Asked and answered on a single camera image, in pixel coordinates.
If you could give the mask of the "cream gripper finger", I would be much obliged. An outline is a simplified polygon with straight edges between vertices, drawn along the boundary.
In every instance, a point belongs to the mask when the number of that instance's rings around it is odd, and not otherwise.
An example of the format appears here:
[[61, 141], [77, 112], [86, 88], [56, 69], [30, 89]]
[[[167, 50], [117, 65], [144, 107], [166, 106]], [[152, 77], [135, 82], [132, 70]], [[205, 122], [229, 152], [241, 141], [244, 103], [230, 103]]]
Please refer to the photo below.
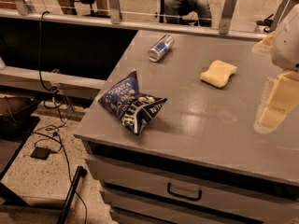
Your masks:
[[276, 129], [297, 105], [299, 105], [299, 73], [283, 72], [273, 80], [269, 94], [263, 99], [263, 109], [258, 123], [268, 129]]
[[252, 48], [254, 53], [268, 54], [272, 47], [274, 32], [268, 34], [263, 40], [259, 41]]

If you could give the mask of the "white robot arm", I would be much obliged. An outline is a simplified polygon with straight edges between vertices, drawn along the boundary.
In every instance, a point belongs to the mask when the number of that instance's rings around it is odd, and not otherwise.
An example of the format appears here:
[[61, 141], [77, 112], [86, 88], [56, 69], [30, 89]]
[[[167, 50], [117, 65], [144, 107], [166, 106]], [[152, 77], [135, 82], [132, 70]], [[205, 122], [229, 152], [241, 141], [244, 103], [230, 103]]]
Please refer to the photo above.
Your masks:
[[266, 134], [299, 105], [299, 5], [252, 51], [270, 54], [272, 64], [282, 69], [280, 75], [266, 80], [253, 125], [257, 133]]

